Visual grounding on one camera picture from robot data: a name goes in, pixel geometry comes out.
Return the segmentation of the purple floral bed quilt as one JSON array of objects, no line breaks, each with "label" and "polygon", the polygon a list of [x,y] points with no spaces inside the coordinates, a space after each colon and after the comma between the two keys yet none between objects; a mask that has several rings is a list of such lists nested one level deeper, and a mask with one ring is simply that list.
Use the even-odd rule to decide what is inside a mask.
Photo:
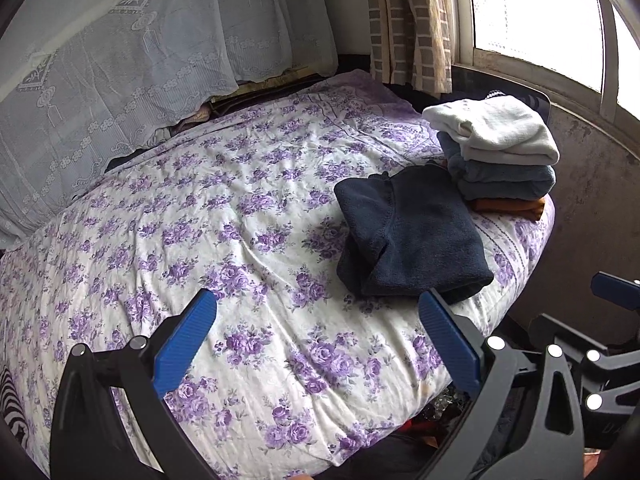
[{"label": "purple floral bed quilt", "polygon": [[333,189],[441,158],[412,106],[356,71],[108,174],[1,260],[1,364],[29,457],[48,468],[74,344],[118,349],[201,288],[217,318],[166,403],[222,478],[316,474],[416,416],[449,375],[413,301],[359,300],[338,279]]}]

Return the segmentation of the white folded sweater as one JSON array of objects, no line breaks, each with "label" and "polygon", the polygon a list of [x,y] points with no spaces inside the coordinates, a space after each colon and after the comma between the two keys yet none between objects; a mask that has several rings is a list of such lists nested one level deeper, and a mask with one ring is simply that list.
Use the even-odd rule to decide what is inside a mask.
[{"label": "white folded sweater", "polygon": [[541,116],[514,96],[463,99],[424,108],[432,128],[449,134],[465,160],[553,166],[560,152]]}]

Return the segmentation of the stacked bedding under cover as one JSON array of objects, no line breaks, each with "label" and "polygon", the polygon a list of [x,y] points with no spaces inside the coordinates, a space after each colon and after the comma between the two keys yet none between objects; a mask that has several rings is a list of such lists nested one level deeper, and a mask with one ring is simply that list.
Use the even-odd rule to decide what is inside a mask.
[{"label": "stacked bedding under cover", "polygon": [[212,96],[192,116],[180,120],[177,125],[160,129],[160,133],[167,133],[172,138],[204,122],[210,122],[252,105],[280,99],[282,96],[288,96],[322,80],[322,76],[309,68],[301,68],[262,82],[246,82],[228,96]]}]

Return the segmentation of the window frame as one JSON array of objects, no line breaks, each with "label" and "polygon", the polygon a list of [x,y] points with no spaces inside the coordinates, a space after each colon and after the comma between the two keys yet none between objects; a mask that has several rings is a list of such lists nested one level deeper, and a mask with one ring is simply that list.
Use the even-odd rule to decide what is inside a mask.
[{"label": "window frame", "polygon": [[615,0],[454,0],[454,58],[609,122],[639,116],[639,35]]}]

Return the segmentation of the checkered beige curtain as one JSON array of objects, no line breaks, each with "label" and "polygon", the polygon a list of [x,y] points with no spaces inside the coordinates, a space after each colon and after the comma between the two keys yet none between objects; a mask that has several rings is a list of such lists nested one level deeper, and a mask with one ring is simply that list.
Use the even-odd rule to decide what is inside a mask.
[{"label": "checkered beige curtain", "polygon": [[368,0],[371,75],[440,96],[452,91],[452,0]]}]

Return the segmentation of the navy school cardigan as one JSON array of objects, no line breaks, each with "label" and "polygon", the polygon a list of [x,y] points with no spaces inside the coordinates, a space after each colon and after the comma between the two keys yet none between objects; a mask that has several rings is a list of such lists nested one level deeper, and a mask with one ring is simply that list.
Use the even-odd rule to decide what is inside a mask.
[{"label": "navy school cardigan", "polygon": [[419,297],[448,304],[491,284],[494,274],[457,187],[437,164],[335,185],[348,235],[336,273],[357,297]]}]

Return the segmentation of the black white striped garment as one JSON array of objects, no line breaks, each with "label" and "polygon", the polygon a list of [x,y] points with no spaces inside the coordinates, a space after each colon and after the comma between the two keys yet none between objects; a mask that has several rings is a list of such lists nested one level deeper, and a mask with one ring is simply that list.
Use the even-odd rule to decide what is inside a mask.
[{"label": "black white striped garment", "polygon": [[29,428],[26,417],[18,398],[13,377],[9,369],[4,366],[1,370],[1,417],[8,426],[10,433],[24,448],[28,442]]}]

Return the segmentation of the orange folded garment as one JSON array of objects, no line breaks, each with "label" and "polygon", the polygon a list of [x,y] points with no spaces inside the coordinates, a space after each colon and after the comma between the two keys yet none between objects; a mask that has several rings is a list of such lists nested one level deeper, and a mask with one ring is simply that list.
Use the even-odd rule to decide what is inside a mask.
[{"label": "orange folded garment", "polygon": [[538,200],[511,200],[510,198],[482,198],[473,200],[471,208],[479,214],[510,214],[529,221],[539,221],[544,213],[544,197]]}]

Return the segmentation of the grey blue folded garment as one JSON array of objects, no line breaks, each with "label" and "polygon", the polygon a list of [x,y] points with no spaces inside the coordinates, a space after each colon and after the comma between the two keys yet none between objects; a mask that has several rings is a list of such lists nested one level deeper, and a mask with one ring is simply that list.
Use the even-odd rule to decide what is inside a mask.
[{"label": "grey blue folded garment", "polygon": [[555,185],[551,166],[518,166],[465,160],[460,146],[446,132],[437,133],[447,169],[466,200],[539,200]]}]

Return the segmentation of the white lace cover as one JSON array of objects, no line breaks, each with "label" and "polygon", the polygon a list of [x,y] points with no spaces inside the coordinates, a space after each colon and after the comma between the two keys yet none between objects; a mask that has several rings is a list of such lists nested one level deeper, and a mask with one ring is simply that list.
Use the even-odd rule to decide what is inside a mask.
[{"label": "white lace cover", "polygon": [[1,245],[213,96],[337,54],[324,0],[24,0],[1,37]]}]

